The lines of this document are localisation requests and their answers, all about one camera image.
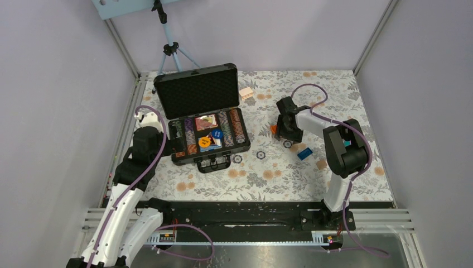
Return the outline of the orange big blind button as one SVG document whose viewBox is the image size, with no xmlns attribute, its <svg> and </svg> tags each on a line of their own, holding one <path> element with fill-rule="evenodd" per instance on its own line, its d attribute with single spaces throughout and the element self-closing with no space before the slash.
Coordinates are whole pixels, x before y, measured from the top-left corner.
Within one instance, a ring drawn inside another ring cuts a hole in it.
<svg viewBox="0 0 473 268">
<path fill-rule="evenodd" d="M 211 139 L 204 136 L 199 138 L 198 144 L 201 148 L 207 148 L 211 145 Z"/>
</svg>

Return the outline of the black poker chip case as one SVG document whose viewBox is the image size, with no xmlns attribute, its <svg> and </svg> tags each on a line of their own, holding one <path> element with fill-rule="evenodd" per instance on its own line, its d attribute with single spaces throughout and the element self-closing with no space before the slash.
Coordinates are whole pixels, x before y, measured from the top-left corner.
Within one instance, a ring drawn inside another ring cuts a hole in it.
<svg viewBox="0 0 473 268">
<path fill-rule="evenodd" d="M 169 139 L 171 139 L 170 122 L 180 121 L 184 132 L 186 156 L 176 157 L 171 155 L 175 165 L 195 164 L 201 173 L 227 169 L 231 165 L 231 156 L 248 151 L 251 141 L 244 123 L 242 110 L 239 108 L 239 84 L 238 69 L 233 63 L 200 68 L 195 70 L 181 71 L 177 73 L 157 75 L 153 80 L 153 86 L 160 100 L 160 104 L 166 118 L 169 120 Z M 238 111 L 242 122 L 246 141 L 237 143 L 234 127 L 230 117 L 230 110 Z M 198 139 L 204 136 L 212 136 L 214 129 L 221 130 L 218 117 L 220 111 L 225 111 L 228 116 L 234 146 L 225 147 L 224 139 L 221 139 L 222 148 L 207 152 L 200 152 Z M 196 130 L 195 118 L 208 114 L 215 114 L 218 122 L 216 128 L 202 131 Z M 194 125 L 197 153 L 187 153 L 185 136 L 185 119 L 191 118 Z"/>
</svg>

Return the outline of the blue playing card deck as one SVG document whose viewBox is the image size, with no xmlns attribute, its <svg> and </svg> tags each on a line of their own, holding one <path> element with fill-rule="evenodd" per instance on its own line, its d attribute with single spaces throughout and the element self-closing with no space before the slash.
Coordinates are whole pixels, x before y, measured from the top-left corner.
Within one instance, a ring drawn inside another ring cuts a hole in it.
<svg viewBox="0 0 473 268">
<path fill-rule="evenodd" d="M 214 139 L 212 136 L 207 136 L 208 138 L 211 139 L 211 145 L 207 148 L 201 148 L 199 146 L 199 150 L 200 152 L 207 152 L 207 151 L 212 151 L 212 150 L 217 150 L 217 149 L 221 149 L 223 146 L 222 146 L 222 142 L 221 140 L 218 140 L 218 139 Z"/>
</svg>

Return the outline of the blue small blind button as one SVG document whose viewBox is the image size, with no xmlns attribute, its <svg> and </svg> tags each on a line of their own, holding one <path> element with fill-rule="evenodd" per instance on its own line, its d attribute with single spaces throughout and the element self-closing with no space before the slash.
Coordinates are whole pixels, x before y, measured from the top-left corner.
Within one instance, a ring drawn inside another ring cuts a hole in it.
<svg viewBox="0 0 473 268">
<path fill-rule="evenodd" d="M 218 140 L 221 140 L 224 137 L 223 131 L 220 129 L 212 130 L 211 135 L 214 139 L 218 139 Z"/>
</svg>

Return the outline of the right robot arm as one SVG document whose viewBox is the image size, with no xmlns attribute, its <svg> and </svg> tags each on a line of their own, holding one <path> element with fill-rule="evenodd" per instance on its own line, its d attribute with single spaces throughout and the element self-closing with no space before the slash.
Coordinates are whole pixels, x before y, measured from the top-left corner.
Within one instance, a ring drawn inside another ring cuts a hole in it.
<svg viewBox="0 0 473 268">
<path fill-rule="evenodd" d="M 333 230 L 347 214 L 353 180 L 365 172 L 372 161 L 369 142 L 355 119 L 329 119 L 308 106 L 296 106 L 291 97 L 282 98 L 276 106 L 279 115 L 274 136 L 277 140 L 296 144 L 302 141 L 305 132 L 310 132 L 324 142 L 332 175 L 315 219 L 325 229 Z"/>
</svg>

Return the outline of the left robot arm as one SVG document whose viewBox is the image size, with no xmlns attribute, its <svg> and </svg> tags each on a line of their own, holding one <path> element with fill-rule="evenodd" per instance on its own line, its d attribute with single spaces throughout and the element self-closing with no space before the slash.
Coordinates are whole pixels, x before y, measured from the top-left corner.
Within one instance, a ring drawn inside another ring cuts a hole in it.
<svg viewBox="0 0 473 268">
<path fill-rule="evenodd" d="M 173 222 L 170 211 L 146 208 L 131 228 L 127 225 L 143 196 L 156 167 L 165 154 L 167 129 L 156 112 L 137 112 L 138 128 L 131 147 L 117 166 L 111 195 L 91 241 L 67 267 L 130 267 L 145 241 L 156 229 L 167 229 Z"/>
</svg>

